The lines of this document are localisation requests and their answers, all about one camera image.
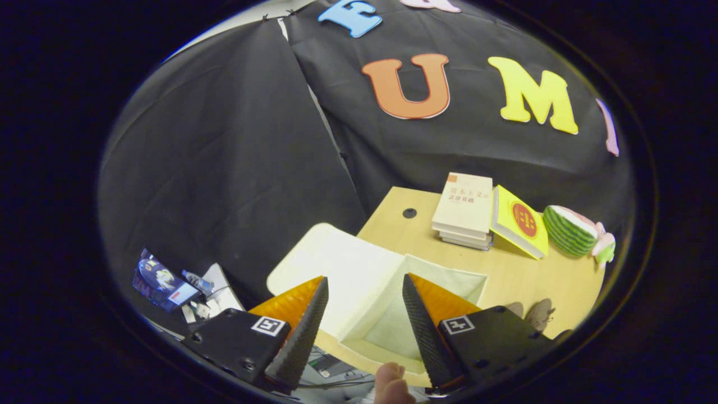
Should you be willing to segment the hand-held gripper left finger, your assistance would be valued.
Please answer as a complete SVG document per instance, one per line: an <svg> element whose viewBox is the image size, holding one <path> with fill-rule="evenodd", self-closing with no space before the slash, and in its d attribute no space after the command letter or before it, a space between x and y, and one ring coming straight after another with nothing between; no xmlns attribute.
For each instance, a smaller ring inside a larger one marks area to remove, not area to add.
<svg viewBox="0 0 718 404"><path fill-rule="evenodd" d="M329 297L328 279L318 276L251 310L223 310L182 345L244 383L290 393L298 388Z"/></svg>

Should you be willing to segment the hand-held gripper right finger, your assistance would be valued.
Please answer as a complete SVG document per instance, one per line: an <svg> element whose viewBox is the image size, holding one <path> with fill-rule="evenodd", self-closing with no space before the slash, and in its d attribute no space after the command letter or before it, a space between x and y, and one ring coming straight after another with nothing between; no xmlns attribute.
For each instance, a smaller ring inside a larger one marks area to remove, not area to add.
<svg viewBox="0 0 718 404"><path fill-rule="evenodd" d="M572 332L547 337L505 305L479 309L418 274L405 274L402 297L437 393L493 388L535 365Z"/></svg>

